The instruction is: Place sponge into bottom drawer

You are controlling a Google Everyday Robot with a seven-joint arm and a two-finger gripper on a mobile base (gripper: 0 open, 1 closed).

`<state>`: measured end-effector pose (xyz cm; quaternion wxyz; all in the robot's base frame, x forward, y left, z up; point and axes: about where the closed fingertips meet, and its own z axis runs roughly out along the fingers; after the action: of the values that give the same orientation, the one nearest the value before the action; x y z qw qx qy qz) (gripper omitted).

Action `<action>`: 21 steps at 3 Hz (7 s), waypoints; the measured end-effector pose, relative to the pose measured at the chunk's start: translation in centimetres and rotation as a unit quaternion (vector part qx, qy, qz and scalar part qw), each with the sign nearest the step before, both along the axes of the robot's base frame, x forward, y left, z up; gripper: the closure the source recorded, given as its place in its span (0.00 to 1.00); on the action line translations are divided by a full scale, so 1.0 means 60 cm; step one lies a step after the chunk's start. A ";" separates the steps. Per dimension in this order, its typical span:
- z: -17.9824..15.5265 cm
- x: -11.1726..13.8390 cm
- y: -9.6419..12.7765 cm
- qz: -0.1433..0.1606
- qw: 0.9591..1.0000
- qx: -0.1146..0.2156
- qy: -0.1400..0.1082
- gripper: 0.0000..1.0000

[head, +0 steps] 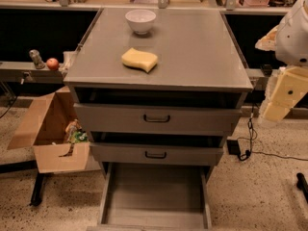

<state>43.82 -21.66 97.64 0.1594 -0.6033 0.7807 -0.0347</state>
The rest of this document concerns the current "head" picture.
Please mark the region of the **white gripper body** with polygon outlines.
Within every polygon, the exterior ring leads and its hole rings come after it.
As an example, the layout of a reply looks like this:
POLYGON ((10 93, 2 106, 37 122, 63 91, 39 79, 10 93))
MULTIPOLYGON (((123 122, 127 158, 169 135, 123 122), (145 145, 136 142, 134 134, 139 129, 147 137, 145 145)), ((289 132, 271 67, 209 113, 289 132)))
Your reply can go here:
POLYGON ((290 66, 278 75, 270 103, 277 107, 291 109, 307 92, 308 68, 290 66))

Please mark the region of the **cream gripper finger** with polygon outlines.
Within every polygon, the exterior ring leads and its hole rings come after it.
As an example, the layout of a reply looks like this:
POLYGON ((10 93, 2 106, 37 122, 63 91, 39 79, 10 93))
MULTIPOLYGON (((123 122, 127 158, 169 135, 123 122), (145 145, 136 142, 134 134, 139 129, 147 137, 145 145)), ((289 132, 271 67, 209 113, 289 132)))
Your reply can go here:
POLYGON ((278 122, 282 120, 290 109, 264 101, 261 105, 261 118, 267 121, 278 122))
POLYGON ((256 42, 255 48, 262 51, 275 51, 277 29, 277 26, 273 27, 265 36, 260 38, 256 42))

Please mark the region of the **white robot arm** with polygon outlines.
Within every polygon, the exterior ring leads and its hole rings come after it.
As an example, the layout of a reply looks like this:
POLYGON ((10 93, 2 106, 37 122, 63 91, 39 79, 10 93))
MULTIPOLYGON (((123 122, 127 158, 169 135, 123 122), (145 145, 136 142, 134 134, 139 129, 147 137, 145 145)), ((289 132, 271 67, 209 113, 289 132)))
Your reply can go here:
POLYGON ((269 77, 259 110, 262 121, 279 122, 308 93, 308 0, 297 0, 255 47, 286 65, 269 77))

